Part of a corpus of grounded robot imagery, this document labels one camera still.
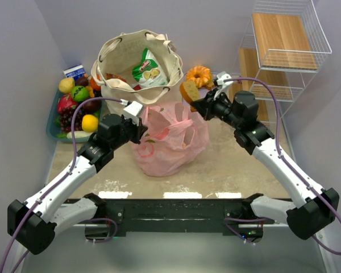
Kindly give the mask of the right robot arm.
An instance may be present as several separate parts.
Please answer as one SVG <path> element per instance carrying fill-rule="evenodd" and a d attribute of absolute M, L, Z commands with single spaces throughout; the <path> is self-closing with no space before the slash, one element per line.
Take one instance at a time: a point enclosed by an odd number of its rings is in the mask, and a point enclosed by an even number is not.
<path fill-rule="evenodd" d="M 282 155 L 274 134 L 257 118 L 259 104 L 246 91 L 237 92 L 230 101 L 224 93 L 205 98 L 191 106 L 205 120 L 219 118 L 234 128 L 234 137 L 240 147 L 266 166 L 291 197 L 291 201 L 254 194 L 243 204 L 248 218 L 268 218 L 287 224 L 300 239 L 307 240 L 335 219 L 331 209 L 339 203 L 338 193 L 323 189 L 314 182 L 288 155 Z"/>

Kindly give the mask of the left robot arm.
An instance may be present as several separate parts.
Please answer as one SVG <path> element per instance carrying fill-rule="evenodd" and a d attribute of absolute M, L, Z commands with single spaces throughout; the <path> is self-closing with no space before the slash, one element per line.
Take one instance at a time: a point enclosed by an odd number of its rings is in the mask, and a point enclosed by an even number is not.
<path fill-rule="evenodd" d="M 139 144 L 146 130 L 140 114 L 106 115 L 66 169 L 25 202 L 14 200 L 8 206 L 8 234 L 32 254 L 42 253 L 59 233 L 55 213 L 61 204 L 110 162 L 115 150 L 128 142 Z"/>

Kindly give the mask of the green white chips bag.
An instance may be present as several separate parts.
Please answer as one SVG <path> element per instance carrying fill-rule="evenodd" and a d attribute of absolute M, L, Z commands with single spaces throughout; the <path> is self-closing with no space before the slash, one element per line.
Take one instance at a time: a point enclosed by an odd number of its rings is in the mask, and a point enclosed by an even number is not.
<path fill-rule="evenodd" d="M 132 76 L 142 89 L 168 84 L 164 70 L 148 48 L 143 50 L 140 63 L 133 67 Z"/>

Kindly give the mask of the pink plastic grocery bag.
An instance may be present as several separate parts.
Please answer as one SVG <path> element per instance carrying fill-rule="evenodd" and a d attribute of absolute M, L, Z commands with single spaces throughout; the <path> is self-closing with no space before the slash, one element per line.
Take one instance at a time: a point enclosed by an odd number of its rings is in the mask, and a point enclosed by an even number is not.
<path fill-rule="evenodd" d="M 148 130 L 140 144 L 131 148 L 138 166 L 148 176 L 177 173 L 209 144 L 206 121 L 181 101 L 147 106 L 142 120 Z"/>

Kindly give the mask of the cream canvas tote bag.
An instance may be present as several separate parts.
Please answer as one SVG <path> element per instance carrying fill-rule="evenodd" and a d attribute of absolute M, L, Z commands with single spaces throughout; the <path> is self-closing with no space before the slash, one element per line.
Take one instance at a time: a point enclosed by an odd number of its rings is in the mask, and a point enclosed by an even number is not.
<path fill-rule="evenodd" d="M 181 100 L 181 57 L 166 34 L 150 30 L 122 33 L 100 49 L 91 69 L 103 97 L 144 106 Z"/>

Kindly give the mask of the large red cookie bag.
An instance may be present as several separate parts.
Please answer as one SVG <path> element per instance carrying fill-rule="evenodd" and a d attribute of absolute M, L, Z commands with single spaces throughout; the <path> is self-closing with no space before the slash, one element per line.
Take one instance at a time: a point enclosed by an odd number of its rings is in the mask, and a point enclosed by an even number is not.
<path fill-rule="evenodd" d="M 120 75 L 113 74 L 113 73 L 106 73 L 106 83 L 109 84 L 110 86 L 118 86 L 118 85 L 123 85 L 127 84 L 127 80 L 123 78 Z"/>

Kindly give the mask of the brown bread slice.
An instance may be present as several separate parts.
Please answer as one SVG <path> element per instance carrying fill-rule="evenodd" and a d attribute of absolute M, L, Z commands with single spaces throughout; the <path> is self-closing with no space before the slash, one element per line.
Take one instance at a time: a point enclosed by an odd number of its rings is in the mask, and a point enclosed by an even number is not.
<path fill-rule="evenodd" d="M 180 93 L 182 98 L 187 102 L 189 105 L 191 102 L 199 100 L 200 93 L 194 81 L 184 81 L 180 85 Z"/>

